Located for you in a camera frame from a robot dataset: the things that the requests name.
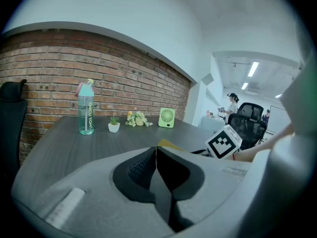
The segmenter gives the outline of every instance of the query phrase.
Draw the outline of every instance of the teal water bottle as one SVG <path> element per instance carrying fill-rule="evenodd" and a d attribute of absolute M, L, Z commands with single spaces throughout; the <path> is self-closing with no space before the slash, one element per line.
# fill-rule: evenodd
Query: teal water bottle
<path fill-rule="evenodd" d="M 90 135 L 94 132 L 94 81 L 88 79 L 87 83 L 80 83 L 76 92 L 78 96 L 78 123 L 79 132 Z"/>

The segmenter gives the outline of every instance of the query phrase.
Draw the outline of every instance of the white cube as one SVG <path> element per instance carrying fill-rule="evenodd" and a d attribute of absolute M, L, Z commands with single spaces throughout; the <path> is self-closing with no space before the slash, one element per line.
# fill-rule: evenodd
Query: white cube
<path fill-rule="evenodd" d="M 218 159 L 224 159 L 232 155 L 240 148 L 241 143 L 241 137 L 230 125 L 223 127 L 205 142 L 211 154 Z"/>

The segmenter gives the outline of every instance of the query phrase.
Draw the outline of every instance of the dark wooden table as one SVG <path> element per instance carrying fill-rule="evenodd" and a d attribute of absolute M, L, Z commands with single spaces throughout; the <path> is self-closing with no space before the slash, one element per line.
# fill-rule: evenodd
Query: dark wooden table
<path fill-rule="evenodd" d="M 120 129 L 111 133 L 108 118 L 95 118 L 95 132 L 81 135 L 77 117 L 62 117 L 34 146 L 19 170 L 11 195 L 29 205 L 36 197 L 80 166 L 120 153 L 156 146 L 167 139 L 176 146 L 193 152 L 205 149 L 204 142 L 212 132 L 199 129 L 180 120 L 174 128 L 158 126 L 158 117 L 148 117 L 150 127 L 126 126 L 120 118 Z"/>

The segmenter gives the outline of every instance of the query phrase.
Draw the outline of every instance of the black office chair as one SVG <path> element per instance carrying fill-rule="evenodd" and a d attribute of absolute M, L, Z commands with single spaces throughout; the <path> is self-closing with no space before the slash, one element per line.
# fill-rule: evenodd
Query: black office chair
<path fill-rule="evenodd" d="M 267 128 L 267 124 L 264 121 L 255 121 L 248 116 L 240 114 L 231 114 L 228 119 L 228 124 L 242 138 L 241 150 L 254 147 L 264 135 Z"/>
<path fill-rule="evenodd" d="M 237 114 L 247 116 L 252 120 L 261 120 L 264 108 L 261 106 L 244 102 L 240 105 Z"/>
<path fill-rule="evenodd" d="M 0 159 L 1 172 L 7 181 L 13 181 L 20 168 L 19 144 L 27 101 L 21 99 L 20 82 L 6 82 L 0 88 Z"/>

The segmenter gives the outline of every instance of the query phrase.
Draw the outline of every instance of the green fan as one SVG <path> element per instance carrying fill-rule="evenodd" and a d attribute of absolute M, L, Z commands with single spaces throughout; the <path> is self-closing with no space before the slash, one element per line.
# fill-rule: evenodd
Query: green fan
<path fill-rule="evenodd" d="M 173 128 L 175 120 L 175 110 L 161 108 L 159 113 L 158 125 L 160 127 Z"/>

